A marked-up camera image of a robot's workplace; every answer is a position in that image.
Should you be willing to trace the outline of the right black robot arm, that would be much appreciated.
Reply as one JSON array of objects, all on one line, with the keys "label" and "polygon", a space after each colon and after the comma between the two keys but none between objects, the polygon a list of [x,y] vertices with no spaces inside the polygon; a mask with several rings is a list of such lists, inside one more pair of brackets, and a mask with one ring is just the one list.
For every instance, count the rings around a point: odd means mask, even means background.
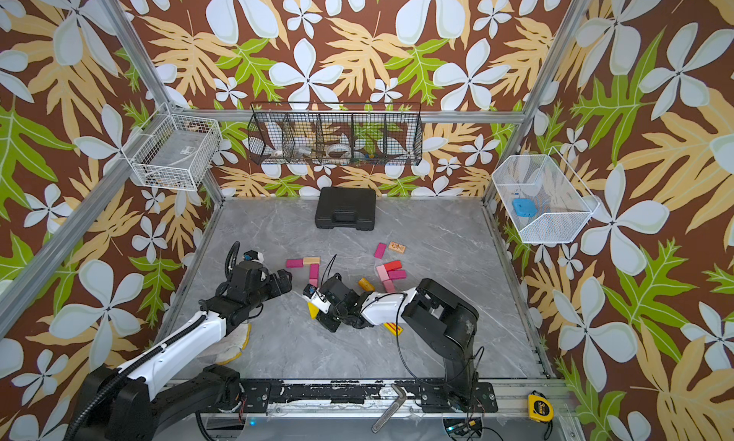
[{"label": "right black robot arm", "polygon": [[423,279],[405,291],[357,293],[336,274],[320,288],[307,285],[303,297],[318,309],[317,322],[330,332],[343,324],[411,328],[443,359],[443,381],[412,375],[421,387],[421,406],[429,412],[468,412],[481,399],[474,352],[479,313],[439,282]]}]

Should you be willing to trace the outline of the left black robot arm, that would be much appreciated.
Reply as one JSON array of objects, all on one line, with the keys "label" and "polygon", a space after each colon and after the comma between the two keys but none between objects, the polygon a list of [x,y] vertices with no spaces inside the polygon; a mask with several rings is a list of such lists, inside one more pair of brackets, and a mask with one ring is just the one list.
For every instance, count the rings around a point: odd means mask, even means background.
[{"label": "left black robot arm", "polygon": [[231,368],[209,365],[185,383],[169,382],[207,349],[234,338],[266,301],[291,290],[292,274],[285,269],[271,273],[258,261],[231,267],[184,326],[140,356],[85,378],[65,439],[150,440],[191,414],[238,410],[244,391]]}]

